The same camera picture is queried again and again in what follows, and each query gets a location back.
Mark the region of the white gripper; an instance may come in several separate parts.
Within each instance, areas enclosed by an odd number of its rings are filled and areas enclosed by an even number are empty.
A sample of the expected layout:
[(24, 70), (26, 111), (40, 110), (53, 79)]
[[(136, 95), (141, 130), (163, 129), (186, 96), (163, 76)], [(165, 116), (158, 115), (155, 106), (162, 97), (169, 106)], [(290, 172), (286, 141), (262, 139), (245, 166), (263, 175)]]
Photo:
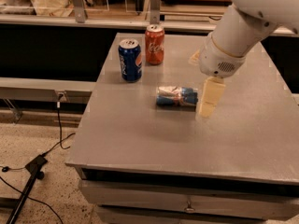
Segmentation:
[(215, 110), (222, 97), (225, 84), (224, 78), (231, 77), (245, 62), (245, 57), (234, 57), (219, 49), (209, 34), (200, 50), (189, 59), (189, 64), (199, 63), (200, 71), (208, 76), (203, 85), (198, 114), (208, 118)]

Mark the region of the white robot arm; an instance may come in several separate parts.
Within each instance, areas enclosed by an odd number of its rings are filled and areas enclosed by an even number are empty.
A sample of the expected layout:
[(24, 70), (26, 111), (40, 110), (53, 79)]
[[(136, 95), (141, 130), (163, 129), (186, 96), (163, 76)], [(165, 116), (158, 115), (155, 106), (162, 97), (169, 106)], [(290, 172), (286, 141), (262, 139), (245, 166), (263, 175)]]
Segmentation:
[(224, 93), (224, 80), (239, 70), (257, 43), (279, 27), (299, 33), (299, 0), (231, 1), (215, 29), (189, 59), (206, 75), (196, 105), (198, 119), (212, 115)]

